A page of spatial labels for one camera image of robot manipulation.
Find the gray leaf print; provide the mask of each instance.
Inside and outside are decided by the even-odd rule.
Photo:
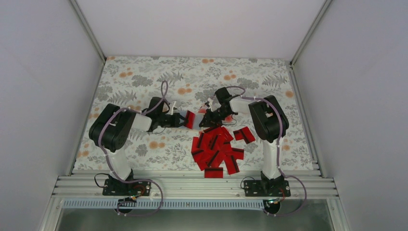
[[[257,89],[259,88],[259,84],[257,82],[253,82],[252,80],[245,79],[245,78],[239,78],[237,79],[237,83],[239,83],[239,86],[246,88],[246,89]]]
[[[151,64],[151,63],[146,63],[145,66],[139,67],[139,71],[144,72],[144,73],[156,71],[156,70],[162,71],[164,70],[164,67],[162,67],[161,64]]]
[[[192,136],[190,136],[190,135],[177,135],[177,136],[172,136],[171,138],[173,138],[174,140],[177,140],[179,142],[192,141]]]
[[[211,66],[208,71],[205,73],[205,76],[207,77],[211,77],[214,76],[216,79],[218,79],[218,77],[221,75],[221,69],[219,68],[215,68],[213,66]]]
[[[119,63],[119,64],[131,64],[132,62],[129,60],[123,60],[123,59],[115,59],[114,60],[115,63]]]
[[[133,93],[133,90],[131,92],[125,90],[125,92],[115,92],[115,94],[109,98],[109,101],[114,104],[126,104],[135,99],[136,95]]]
[[[135,151],[138,156],[145,156],[147,154],[147,147],[145,144],[140,144]]]
[[[133,142],[130,141],[129,139],[127,139],[125,144],[123,145],[123,148],[126,149],[127,147],[131,146],[132,144],[133,144]]]
[[[119,71],[119,66],[108,64],[103,69],[102,74],[105,75],[106,73],[109,73],[111,77],[113,77],[118,71]]]
[[[242,75],[247,75],[247,76],[251,76],[251,75],[255,75],[255,74],[265,74],[266,70],[262,67],[259,66],[253,66],[253,65],[246,65],[245,69],[241,70],[241,74]]]
[[[153,84],[153,80],[147,77],[141,76],[141,75],[134,75],[132,77],[132,80],[134,80],[132,83],[134,87],[138,87],[138,86],[147,87]]]
[[[258,145],[255,142],[245,145],[244,150],[249,153],[253,153]]]
[[[175,82],[180,81],[183,79],[183,74],[180,74],[180,72],[175,73],[172,71],[171,73],[163,73],[160,78],[157,79],[157,82],[163,82],[166,80],[169,85],[174,85]]]
[[[231,64],[230,63],[225,63],[225,62],[216,62],[216,63],[214,63],[214,65],[217,65],[217,66],[231,66]]]
[[[214,95],[214,92],[216,89],[218,89],[219,86],[215,84],[204,84],[200,86],[200,89],[205,89],[203,91],[196,92],[194,95],[196,100],[199,100],[201,102],[207,102],[208,98],[211,98]]]
[[[176,162],[184,160],[184,158],[187,156],[187,152],[186,149],[183,148],[180,143],[177,143],[172,147],[166,148],[166,155],[172,156],[171,164],[174,164]]]
[[[111,86],[100,86],[96,90],[95,97],[99,101],[106,101],[109,98],[108,93],[112,93],[112,91],[113,91],[113,88]]]
[[[262,82],[263,85],[273,86],[273,87],[281,87],[282,84],[286,83],[287,80],[282,75],[278,77],[277,75],[273,75],[274,77],[268,75],[265,77],[265,80]]]

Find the aluminum frame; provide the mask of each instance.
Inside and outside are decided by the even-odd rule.
[[[309,147],[310,154],[312,155],[312,159],[315,161],[315,163],[319,165],[319,170],[321,172],[322,177],[326,177],[327,176],[326,168],[325,166],[323,166],[324,164],[321,161],[319,161],[319,159],[321,158],[319,158],[319,153],[316,150],[316,144],[313,139],[309,121],[307,119],[305,105],[303,103],[302,96],[300,94],[300,89],[297,84],[296,76],[294,74],[294,70],[290,62],[288,61],[286,61],[286,69],[288,69],[289,78],[291,80],[292,89],[294,91],[296,103],[299,108],[299,115],[302,121],[303,130],[305,131],[305,136],[306,136],[307,145]]]

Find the orange flower print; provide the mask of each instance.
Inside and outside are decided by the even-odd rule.
[[[184,95],[184,94],[186,93],[186,90],[185,90],[184,88],[179,88],[178,91],[177,91],[177,93],[178,93],[179,95]]]
[[[157,144],[156,141],[152,141],[152,142],[150,142],[150,144],[149,144],[149,147],[150,147],[151,149],[156,149],[157,146],[158,146],[158,144]]]
[[[293,92],[290,91],[290,90],[287,90],[287,91],[285,92],[285,95],[286,95],[288,98],[292,98],[292,97],[293,97]]]

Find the table surface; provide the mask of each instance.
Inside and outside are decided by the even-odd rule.
[[[169,82],[166,98],[177,101],[180,110],[198,112],[214,92],[225,86],[246,88],[245,96],[274,95],[289,120],[289,129],[281,142],[281,166],[284,170],[313,169],[306,137],[284,60],[189,57],[108,57],[95,95],[74,169],[108,170],[103,152],[88,137],[88,131],[108,103],[142,110],[153,96],[161,96],[162,80]],[[231,93],[240,90],[229,89]],[[256,141],[232,141],[245,150],[238,160],[240,170],[260,170],[263,164],[261,139],[256,136],[250,115],[236,115],[229,131],[248,126]],[[148,134],[132,129],[125,153],[133,169],[200,171],[191,156],[191,142],[197,131],[157,128]]]

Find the white enclosure wall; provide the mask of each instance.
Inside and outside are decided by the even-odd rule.
[[[105,55],[291,60],[324,0],[77,0]]]
[[[67,0],[2,1],[0,53],[0,230],[37,230],[102,61]]]
[[[295,64],[353,231],[407,230],[408,3],[334,1]]]

